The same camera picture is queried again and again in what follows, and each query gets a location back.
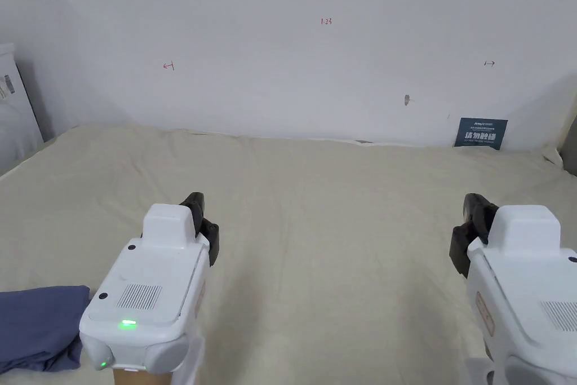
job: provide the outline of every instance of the bed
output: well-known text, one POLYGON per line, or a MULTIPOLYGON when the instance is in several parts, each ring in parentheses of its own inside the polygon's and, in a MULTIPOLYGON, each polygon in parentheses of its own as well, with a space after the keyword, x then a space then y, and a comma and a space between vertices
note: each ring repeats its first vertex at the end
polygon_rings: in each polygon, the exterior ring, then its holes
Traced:
MULTIPOLYGON (((76 127, 0 178, 0 290, 94 292, 150 204, 201 191, 220 255, 197 383, 454 384, 484 356, 449 259, 464 195, 546 205, 577 248, 577 178, 552 154, 76 127)), ((82 364, 0 383, 113 383, 82 364)))

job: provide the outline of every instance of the orange label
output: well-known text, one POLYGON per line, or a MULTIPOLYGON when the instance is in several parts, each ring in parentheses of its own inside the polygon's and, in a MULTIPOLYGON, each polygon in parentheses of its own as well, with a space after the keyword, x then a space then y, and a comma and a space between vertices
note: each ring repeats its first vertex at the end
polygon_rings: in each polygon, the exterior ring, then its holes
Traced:
POLYGON ((481 294, 479 292, 477 292, 476 304, 477 304, 477 308, 479 309, 479 313, 481 314, 481 317, 483 318, 483 322, 485 322, 485 326, 487 327, 487 331, 489 332, 489 335, 492 337, 492 335, 495 334, 495 321, 492 320, 491 313, 489 313, 489 310, 487 309, 487 306, 485 305, 485 301, 483 300, 483 297, 481 296, 481 294))

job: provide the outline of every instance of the dark blue sign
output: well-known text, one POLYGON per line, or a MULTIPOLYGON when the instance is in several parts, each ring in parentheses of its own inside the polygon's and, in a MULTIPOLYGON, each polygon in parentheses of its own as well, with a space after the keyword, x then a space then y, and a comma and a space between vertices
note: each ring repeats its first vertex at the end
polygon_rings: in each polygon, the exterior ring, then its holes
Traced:
POLYGON ((499 150, 507 121, 462 117, 455 146, 490 146, 499 150))

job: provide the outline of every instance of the white wall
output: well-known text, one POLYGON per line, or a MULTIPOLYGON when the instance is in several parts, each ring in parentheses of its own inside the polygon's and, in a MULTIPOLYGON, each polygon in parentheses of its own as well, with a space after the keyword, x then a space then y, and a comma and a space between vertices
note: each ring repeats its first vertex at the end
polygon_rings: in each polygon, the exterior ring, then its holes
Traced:
POLYGON ((509 119, 504 147, 529 148, 555 143, 577 91, 575 0, 0 0, 0 11, 45 136, 135 121, 444 145, 460 117, 488 117, 509 119))

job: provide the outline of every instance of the blue cloth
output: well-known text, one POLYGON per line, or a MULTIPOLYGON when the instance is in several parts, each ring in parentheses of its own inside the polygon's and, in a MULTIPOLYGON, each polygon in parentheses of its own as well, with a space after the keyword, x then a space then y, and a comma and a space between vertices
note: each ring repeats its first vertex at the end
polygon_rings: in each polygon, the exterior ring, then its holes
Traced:
POLYGON ((13 368, 78 368, 82 350, 78 326, 89 298, 86 286, 0 293, 0 374, 13 368))

